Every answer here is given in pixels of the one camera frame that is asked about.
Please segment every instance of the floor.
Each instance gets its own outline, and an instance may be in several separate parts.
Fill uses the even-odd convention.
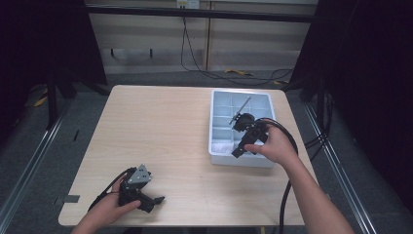
[[[282,85],[275,83],[273,78],[283,76],[286,71],[253,72],[254,77],[268,79],[268,82],[259,79],[240,79],[234,74],[224,72],[217,74],[226,79],[212,79],[199,71],[151,72],[109,74],[107,75],[109,86],[104,88],[110,90],[115,85],[123,84],[279,89]],[[235,84],[228,79],[238,83],[241,81],[241,84]],[[56,199],[68,193],[107,101],[107,97],[96,94],[82,84],[75,84],[75,87],[78,95],[74,99],[59,99],[59,112],[65,115],[61,118],[52,143],[46,147],[44,156],[35,163],[36,168],[29,169],[31,170],[29,174],[27,165],[30,165],[34,152],[45,136],[48,123],[47,103],[39,107],[32,106],[44,87],[33,89],[19,123],[9,139],[1,145],[0,173],[3,176],[0,177],[0,182],[3,187],[0,191],[2,206],[0,231],[4,231],[2,233],[70,233],[70,227],[58,224],[61,205],[56,204]],[[315,101],[303,103],[299,97],[300,92],[301,90],[293,90],[286,94],[302,138],[307,142],[313,139],[316,133],[306,112],[306,106],[313,106]],[[371,167],[362,149],[354,144],[352,134],[336,109],[332,115],[329,139],[359,200],[371,218],[374,232],[366,232],[360,227],[354,209],[323,151],[313,161],[313,167],[321,188],[346,216],[356,233],[413,233],[412,215],[403,207],[389,185]],[[314,155],[317,148],[317,146],[309,148],[309,155]],[[18,194],[21,199],[16,200],[11,197],[12,194]],[[11,201],[16,204],[12,206],[13,209],[8,210],[8,215],[4,215],[5,208]],[[102,229],[99,233],[122,233],[124,230],[124,228],[110,227]],[[272,227],[266,228],[267,232],[271,230]],[[259,227],[213,227],[207,230],[207,233],[230,234],[259,232]],[[143,228],[143,233],[180,234],[189,233],[189,229],[187,227]],[[306,231],[303,226],[293,226],[287,227],[285,233],[306,233]]]

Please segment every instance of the small black object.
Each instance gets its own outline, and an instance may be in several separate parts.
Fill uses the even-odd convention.
[[[138,207],[139,210],[143,210],[147,213],[152,212],[155,205],[161,204],[165,197],[158,197],[152,199],[142,193],[141,189],[151,180],[151,173],[145,168],[145,165],[140,165],[139,168],[129,168],[119,174],[106,189],[96,197],[94,202],[89,207],[89,210],[94,207],[100,200],[102,200],[107,194],[107,190],[124,174],[127,174],[121,182],[119,188],[119,206],[124,206],[127,203],[139,200],[141,202]]]
[[[244,149],[246,144],[253,144],[258,139],[263,143],[267,141],[267,124],[265,122],[254,121],[254,119],[254,116],[249,113],[244,113],[236,118],[233,129],[238,132],[246,131],[238,147],[232,152],[232,155],[236,158],[246,153]]]

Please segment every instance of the wire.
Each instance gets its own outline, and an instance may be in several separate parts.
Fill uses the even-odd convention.
[[[322,127],[322,132],[321,134],[319,134],[318,136],[316,136],[316,138],[306,142],[304,145],[306,146],[307,149],[317,145],[318,143],[321,142],[321,145],[325,144],[325,141],[328,139],[328,135],[330,133],[330,129],[331,129],[331,122],[332,122],[332,115],[333,115],[333,101],[331,98],[330,94],[326,94],[327,96],[327,104],[326,104],[326,108],[327,108],[327,124],[325,125],[325,127]]]
[[[111,188],[113,186],[113,184],[115,184],[116,181],[118,181],[119,178],[121,178],[124,174],[128,173],[128,172],[132,172],[133,168],[129,168],[124,170],[122,173],[120,173],[118,176],[116,176],[115,179],[113,179],[113,181],[111,183],[109,183],[109,185],[96,197],[96,199],[94,199],[94,201],[92,202],[92,204],[89,206],[88,211],[91,210],[91,208],[94,207],[94,205],[96,205],[100,200],[102,200],[107,194],[109,194],[107,192],[107,190],[109,190],[109,188]]]
[[[294,138],[292,137],[291,133],[283,126],[281,125],[279,122],[270,119],[270,118],[263,118],[263,119],[258,119],[256,121],[254,121],[254,123],[264,123],[264,124],[270,124],[278,129],[280,129],[289,139],[292,147],[294,148],[295,152],[297,153],[298,156],[298,147],[297,147],[297,143],[295,142]],[[281,207],[280,207],[280,234],[283,234],[283,228],[284,228],[284,214],[285,214],[285,205],[286,205],[286,200],[288,198],[288,194],[289,191],[291,190],[291,182],[288,181],[286,188],[284,190],[284,193],[282,195],[282,203],[281,203]]]
[[[319,148],[316,150],[316,153],[314,153],[314,155],[310,158],[310,162],[313,162],[313,160],[317,157],[317,155],[319,155],[319,151],[324,147],[326,143],[326,140],[324,140],[322,142],[322,144],[319,146]]]
[[[181,46],[181,57],[180,57],[180,61],[181,61],[182,67],[183,67],[185,70],[187,70],[187,71],[198,71],[198,72],[201,72],[203,75],[205,75],[206,77],[208,77],[208,78],[210,78],[210,79],[214,79],[214,80],[226,80],[226,81],[232,82],[232,83],[234,83],[234,84],[244,85],[244,86],[260,86],[260,85],[265,85],[265,84],[269,83],[270,81],[279,80],[279,79],[287,76],[290,72],[293,71],[293,68],[292,68],[292,69],[287,69],[287,68],[285,68],[285,69],[278,69],[278,70],[273,71],[273,73],[271,74],[271,77],[270,77],[270,78],[256,78],[256,77],[255,77],[255,78],[251,78],[251,77],[222,77],[222,76],[219,76],[219,75],[217,75],[217,74],[214,74],[214,73],[211,73],[211,72],[208,72],[208,71],[202,71],[202,70],[200,69],[200,67],[198,66],[197,61],[195,60],[194,51],[192,50],[191,40],[189,39],[188,30],[187,30],[187,27],[186,27],[186,18],[183,18],[183,25],[184,25],[184,29],[183,29],[183,34],[182,34],[182,46]],[[194,61],[195,66],[197,67],[197,70],[191,70],[191,69],[187,68],[187,67],[183,64],[183,49],[184,49],[184,46],[185,46],[185,38],[186,38],[186,40],[188,41],[189,49],[190,49],[190,51],[191,51],[192,60]],[[280,72],[280,71],[286,71],[286,72],[285,72],[282,76],[280,76],[280,77],[273,78],[273,76],[274,76],[277,72]],[[255,84],[247,84],[247,83],[242,83],[242,82],[238,82],[238,81],[235,81],[235,80],[258,80],[258,81],[263,81],[263,82],[255,83]]]

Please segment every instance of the hand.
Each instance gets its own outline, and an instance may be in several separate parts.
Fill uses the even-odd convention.
[[[111,192],[88,211],[72,233],[95,233],[99,228],[113,223],[122,215],[140,206],[140,201],[133,201],[119,207],[119,187],[124,177],[120,177],[113,184]]]
[[[268,139],[263,145],[246,144],[245,150],[264,155],[269,160],[283,165],[285,159],[296,155],[288,137],[278,128],[268,126]]]

